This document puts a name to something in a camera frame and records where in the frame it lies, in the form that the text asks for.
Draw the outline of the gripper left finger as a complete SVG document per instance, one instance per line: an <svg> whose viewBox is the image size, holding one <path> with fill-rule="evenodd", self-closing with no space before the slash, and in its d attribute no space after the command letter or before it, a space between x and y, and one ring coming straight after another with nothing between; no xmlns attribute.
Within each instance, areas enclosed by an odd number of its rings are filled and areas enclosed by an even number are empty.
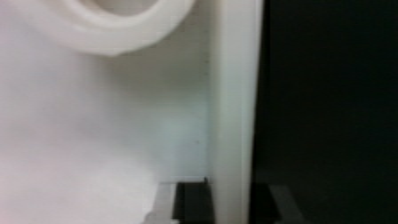
<svg viewBox="0 0 398 224"><path fill-rule="evenodd" d="M178 183L173 219L178 224L215 224L212 191L207 181Z"/></svg>

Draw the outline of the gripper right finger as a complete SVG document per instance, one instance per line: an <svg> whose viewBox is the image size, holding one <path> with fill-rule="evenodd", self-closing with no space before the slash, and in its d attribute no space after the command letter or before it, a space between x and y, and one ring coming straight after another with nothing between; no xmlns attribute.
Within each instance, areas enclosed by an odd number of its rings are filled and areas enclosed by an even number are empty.
<svg viewBox="0 0 398 224"><path fill-rule="evenodd" d="M267 224L310 224L288 186L272 184L269 191L278 216L267 219Z"/></svg>

